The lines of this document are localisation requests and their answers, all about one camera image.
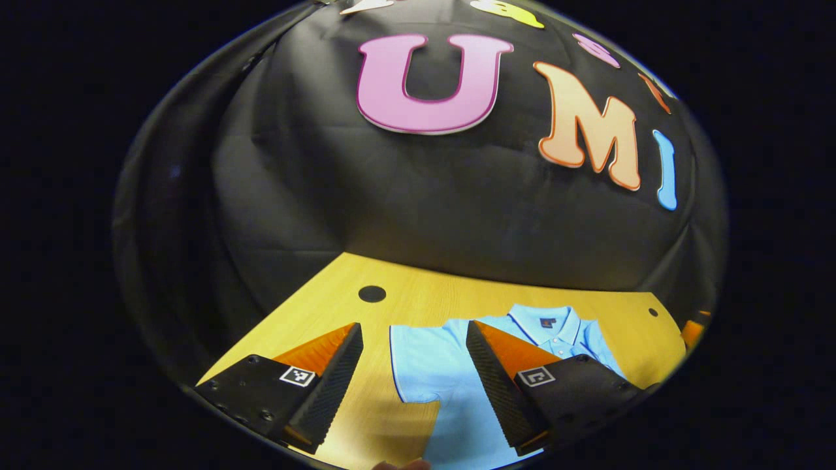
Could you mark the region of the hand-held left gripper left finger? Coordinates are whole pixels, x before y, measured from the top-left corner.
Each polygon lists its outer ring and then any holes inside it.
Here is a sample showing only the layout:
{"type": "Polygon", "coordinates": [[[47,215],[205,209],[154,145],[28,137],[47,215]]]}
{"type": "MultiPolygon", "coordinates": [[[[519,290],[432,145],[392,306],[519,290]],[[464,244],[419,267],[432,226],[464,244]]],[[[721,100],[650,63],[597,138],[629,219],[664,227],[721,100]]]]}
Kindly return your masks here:
{"type": "Polygon", "coordinates": [[[272,358],[246,355],[196,392],[266,440],[316,453],[363,349],[361,325],[349,323],[272,358]]]}

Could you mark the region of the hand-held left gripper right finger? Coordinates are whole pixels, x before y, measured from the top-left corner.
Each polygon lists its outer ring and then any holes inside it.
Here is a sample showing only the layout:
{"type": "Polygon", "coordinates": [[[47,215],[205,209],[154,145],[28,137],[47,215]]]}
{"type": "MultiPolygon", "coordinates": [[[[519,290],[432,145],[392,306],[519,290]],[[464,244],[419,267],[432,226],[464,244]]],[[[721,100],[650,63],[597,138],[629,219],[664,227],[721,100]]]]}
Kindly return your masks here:
{"type": "Polygon", "coordinates": [[[570,446],[657,390],[636,386],[590,355],[561,359],[480,321],[468,323],[466,347],[519,456],[570,446]]]}

